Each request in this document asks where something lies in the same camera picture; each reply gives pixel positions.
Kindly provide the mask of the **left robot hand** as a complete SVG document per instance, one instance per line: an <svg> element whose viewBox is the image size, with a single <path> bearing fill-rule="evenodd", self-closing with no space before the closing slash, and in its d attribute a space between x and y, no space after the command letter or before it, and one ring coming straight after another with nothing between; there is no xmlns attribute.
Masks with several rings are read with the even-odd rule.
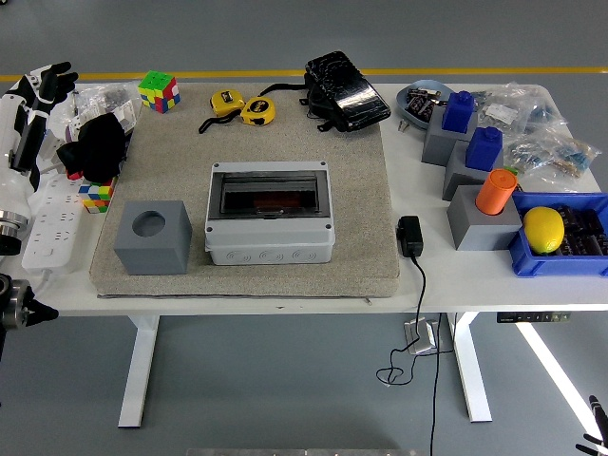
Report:
<svg viewBox="0 0 608 456"><path fill-rule="evenodd" d="M1 97L1 210L28 219L39 184L36 160L53 108L74 90L71 63L36 68Z"/></svg>

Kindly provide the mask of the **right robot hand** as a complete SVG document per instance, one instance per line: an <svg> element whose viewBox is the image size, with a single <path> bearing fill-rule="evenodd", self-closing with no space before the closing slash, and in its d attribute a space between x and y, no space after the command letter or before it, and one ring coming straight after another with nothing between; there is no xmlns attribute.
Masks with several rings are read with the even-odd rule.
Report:
<svg viewBox="0 0 608 456"><path fill-rule="evenodd" d="M589 405L598 426L600 437L594 437L588 433L583 434L583 438L594 444L597 448L593 449L582 444L575 444L575 448L585 455L606 456L607 455L607 413L595 395L589 396Z"/></svg>

